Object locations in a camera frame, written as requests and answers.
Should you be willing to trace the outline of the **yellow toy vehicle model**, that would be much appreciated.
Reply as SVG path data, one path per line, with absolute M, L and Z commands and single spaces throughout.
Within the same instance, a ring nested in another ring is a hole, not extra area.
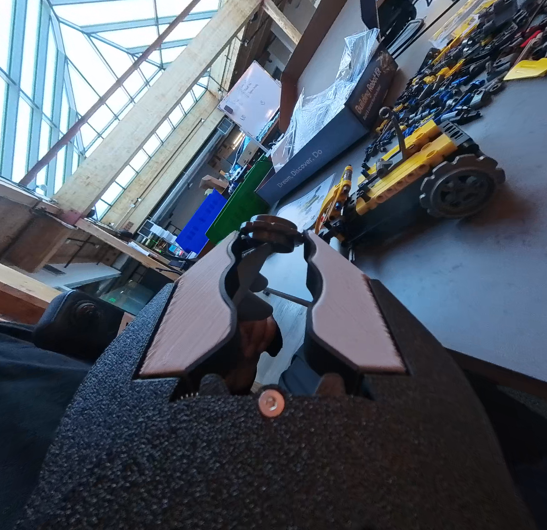
M 395 111 L 383 107 L 379 116 L 395 130 L 398 145 L 372 166 L 364 163 L 356 191 L 350 192 L 353 170 L 347 166 L 325 197 L 313 231 L 329 242 L 350 238 L 349 224 L 387 203 L 443 162 L 464 154 L 482 153 L 471 137 L 450 121 L 429 119 L 405 137 Z

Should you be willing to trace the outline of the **grey desk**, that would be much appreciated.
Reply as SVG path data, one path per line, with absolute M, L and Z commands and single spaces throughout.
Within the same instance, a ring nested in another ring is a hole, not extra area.
M 546 77 L 507 83 L 463 129 L 506 172 L 491 204 L 390 224 L 354 264 L 445 347 L 546 381 Z

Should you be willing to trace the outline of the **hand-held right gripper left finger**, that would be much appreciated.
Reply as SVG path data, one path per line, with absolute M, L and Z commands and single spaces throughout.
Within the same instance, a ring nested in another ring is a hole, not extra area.
M 237 240 L 230 233 L 177 280 L 139 377 L 186 375 L 232 339 L 237 318 L 226 276 L 236 269 Z

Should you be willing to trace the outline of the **blue plastic bin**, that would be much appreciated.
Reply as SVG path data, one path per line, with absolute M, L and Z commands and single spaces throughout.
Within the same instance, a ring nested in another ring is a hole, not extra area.
M 200 253 L 209 241 L 206 235 L 207 230 L 226 203 L 227 199 L 213 189 L 177 236 L 176 244 L 187 254 Z

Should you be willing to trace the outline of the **clear plastic bag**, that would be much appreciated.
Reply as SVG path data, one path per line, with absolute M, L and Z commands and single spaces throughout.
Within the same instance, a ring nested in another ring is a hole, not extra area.
M 287 130 L 271 149 L 275 172 L 342 110 L 379 46 L 378 37 L 378 28 L 345 37 L 344 52 L 333 83 L 315 95 L 300 94 Z

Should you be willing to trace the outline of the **blue cardboard kit box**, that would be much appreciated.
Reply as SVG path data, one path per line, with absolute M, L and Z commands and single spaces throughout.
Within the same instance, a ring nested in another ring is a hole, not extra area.
M 377 0 L 321 0 L 281 76 L 279 127 L 287 130 L 302 92 L 306 97 L 329 87 L 345 48 L 345 37 L 379 29 Z M 273 169 L 256 193 L 273 205 L 370 133 L 379 117 L 398 66 L 384 44 L 351 92 L 344 107 L 278 172 Z

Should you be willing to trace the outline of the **person's dark clothing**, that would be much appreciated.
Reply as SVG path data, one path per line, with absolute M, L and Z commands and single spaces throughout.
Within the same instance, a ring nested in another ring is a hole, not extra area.
M 91 363 L 39 349 L 31 325 L 1 321 L 1 529 L 13 529 Z

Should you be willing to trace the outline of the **pile of small building pieces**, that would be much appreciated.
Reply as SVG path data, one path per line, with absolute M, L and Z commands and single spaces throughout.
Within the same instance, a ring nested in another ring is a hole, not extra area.
M 546 0 L 497 0 L 468 33 L 428 51 L 393 107 L 403 135 L 429 119 L 457 126 L 479 119 L 482 108 L 510 82 L 503 78 L 517 62 L 542 57 Z

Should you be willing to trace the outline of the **white instruction booklet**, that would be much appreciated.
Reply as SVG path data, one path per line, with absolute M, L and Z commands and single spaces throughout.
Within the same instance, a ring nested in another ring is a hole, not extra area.
M 299 231 L 310 229 L 314 226 L 321 206 L 333 185 L 334 174 L 304 196 L 281 207 L 276 216 L 289 220 Z

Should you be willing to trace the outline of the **green plastic bin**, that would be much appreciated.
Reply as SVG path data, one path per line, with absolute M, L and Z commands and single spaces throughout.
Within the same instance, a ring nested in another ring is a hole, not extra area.
M 258 196 L 256 190 L 271 168 L 271 159 L 265 155 L 250 169 L 243 183 L 238 185 L 206 231 L 206 236 L 213 245 L 220 243 L 230 233 L 238 231 L 251 217 L 270 211 L 271 205 Z

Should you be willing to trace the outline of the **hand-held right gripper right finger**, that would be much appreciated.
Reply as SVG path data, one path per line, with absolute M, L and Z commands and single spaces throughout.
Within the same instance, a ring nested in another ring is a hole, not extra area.
M 311 231 L 304 233 L 304 259 L 312 340 L 358 373 L 406 373 L 369 277 Z

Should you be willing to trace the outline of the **whiteboard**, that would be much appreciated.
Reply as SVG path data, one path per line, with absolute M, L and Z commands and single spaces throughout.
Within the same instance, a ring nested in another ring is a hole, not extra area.
M 281 89 L 281 83 L 254 61 L 220 101 L 218 109 L 246 136 L 258 141 L 279 111 Z

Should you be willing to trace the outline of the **person's left hand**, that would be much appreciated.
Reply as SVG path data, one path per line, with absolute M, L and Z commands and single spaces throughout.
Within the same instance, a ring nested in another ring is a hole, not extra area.
M 274 341 L 277 322 L 272 316 L 257 321 L 238 321 L 240 347 L 236 367 L 225 378 L 232 394 L 246 395 L 255 382 L 260 356 Z

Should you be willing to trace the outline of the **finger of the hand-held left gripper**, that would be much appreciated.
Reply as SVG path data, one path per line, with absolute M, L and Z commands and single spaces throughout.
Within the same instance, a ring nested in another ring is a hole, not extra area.
M 262 244 L 246 252 L 237 265 L 234 305 L 239 321 L 262 321 L 273 315 L 273 307 L 257 295 L 269 284 L 261 270 L 271 253 L 272 246 Z

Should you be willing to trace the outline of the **yellow sticker sheet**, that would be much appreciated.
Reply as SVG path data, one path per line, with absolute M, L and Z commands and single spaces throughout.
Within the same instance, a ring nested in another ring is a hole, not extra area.
M 479 14 L 497 0 L 467 0 L 429 39 L 432 47 L 442 49 L 476 27 Z

